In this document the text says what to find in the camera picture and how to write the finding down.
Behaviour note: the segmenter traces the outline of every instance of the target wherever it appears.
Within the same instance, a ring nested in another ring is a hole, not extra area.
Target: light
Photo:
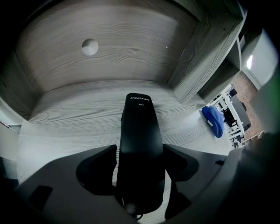
[[[247,68],[251,69],[252,67],[252,62],[253,62],[253,55],[251,55],[247,61]]]

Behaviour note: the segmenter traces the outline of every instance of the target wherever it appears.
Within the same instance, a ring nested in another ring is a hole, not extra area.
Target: tiled floor
[[[245,139],[248,139],[263,130],[263,126],[250,104],[250,100],[256,94],[257,89],[243,72],[240,72],[231,83],[237,91],[237,97],[247,108],[246,113],[251,122],[251,127],[245,131]]]

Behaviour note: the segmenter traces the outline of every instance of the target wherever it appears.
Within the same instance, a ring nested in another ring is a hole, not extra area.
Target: brand logo
[[[130,99],[136,99],[136,100],[147,100],[149,101],[149,99],[146,99],[146,98],[142,98],[142,97],[130,97]]]

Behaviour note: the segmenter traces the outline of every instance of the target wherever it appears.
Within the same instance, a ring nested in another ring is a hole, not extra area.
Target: round hole
[[[98,51],[98,43],[94,39],[86,39],[82,44],[82,51],[87,56],[92,56]]]

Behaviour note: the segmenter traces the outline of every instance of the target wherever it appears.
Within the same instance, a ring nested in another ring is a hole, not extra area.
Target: blue object
[[[201,109],[202,114],[211,126],[211,130],[217,138],[221,138],[224,131],[224,118],[213,106],[205,106]]]

